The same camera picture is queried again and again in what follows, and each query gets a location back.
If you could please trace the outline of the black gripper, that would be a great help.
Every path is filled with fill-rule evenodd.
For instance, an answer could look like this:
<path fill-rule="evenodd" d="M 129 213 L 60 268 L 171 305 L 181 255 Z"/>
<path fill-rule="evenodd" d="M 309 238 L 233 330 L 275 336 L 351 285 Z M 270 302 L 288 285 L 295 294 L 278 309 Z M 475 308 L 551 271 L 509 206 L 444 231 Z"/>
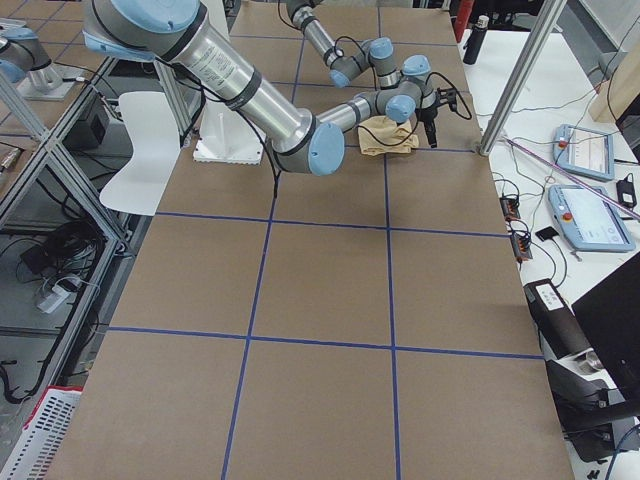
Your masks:
<path fill-rule="evenodd" d="M 447 106 L 451 112 L 458 112 L 456 89 L 454 87 L 437 88 L 427 97 L 425 103 L 426 105 L 417 111 L 418 120 L 423 122 L 429 146 L 436 148 L 438 141 L 435 119 L 438 116 L 438 110 Z"/>

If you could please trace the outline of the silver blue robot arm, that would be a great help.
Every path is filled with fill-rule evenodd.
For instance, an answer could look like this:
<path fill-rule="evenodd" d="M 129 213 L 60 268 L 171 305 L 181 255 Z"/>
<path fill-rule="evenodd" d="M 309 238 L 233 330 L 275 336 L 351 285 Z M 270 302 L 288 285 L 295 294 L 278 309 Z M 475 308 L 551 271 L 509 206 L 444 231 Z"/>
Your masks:
<path fill-rule="evenodd" d="M 300 31 L 329 69 L 334 86 L 343 88 L 368 70 L 373 71 L 374 84 L 383 90 L 398 85 L 401 72 L 395 49 L 388 37 L 357 41 L 343 35 L 336 39 L 326 31 L 314 14 L 320 1 L 285 1 L 289 26 Z"/>
<path fill-rule="evenodd" d="M 322 56 L 332 83 L 345 87 L 368 69 L 379 82 L 378 90 L 320 115 L 295 107 L 264 79 L 210 24 L 200 1 L 86 1 L 83 34 L 89 49 L 106 56 L 184 67 L 228 109 L 246 115 L 266 134 L 274 163 L 286 172 L 334 173 L 343 161 L 345 132 L 372 116 L 403 123 L 415 115 L 435 146 L 438 109 L 455 107 L 455 89 L 433 87 L 423 55 L 397 65 L 387 37 L 367 40 L 359 53 L 344 55 L 314 15 L 316 5 L 289 1 L 286 9 L 293 27 Z"/>

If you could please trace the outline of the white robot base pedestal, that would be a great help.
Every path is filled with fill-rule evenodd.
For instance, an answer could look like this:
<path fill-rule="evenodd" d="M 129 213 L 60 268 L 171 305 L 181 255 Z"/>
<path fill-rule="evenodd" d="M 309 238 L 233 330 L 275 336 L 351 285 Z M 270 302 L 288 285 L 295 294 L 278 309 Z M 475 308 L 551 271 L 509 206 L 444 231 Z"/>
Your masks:
<path fill-rule="evenodd" d="M 207 93 L 194 150 L 196 162 L 259 165 L 263 147 L 251 127 L 237 112 Z"/>

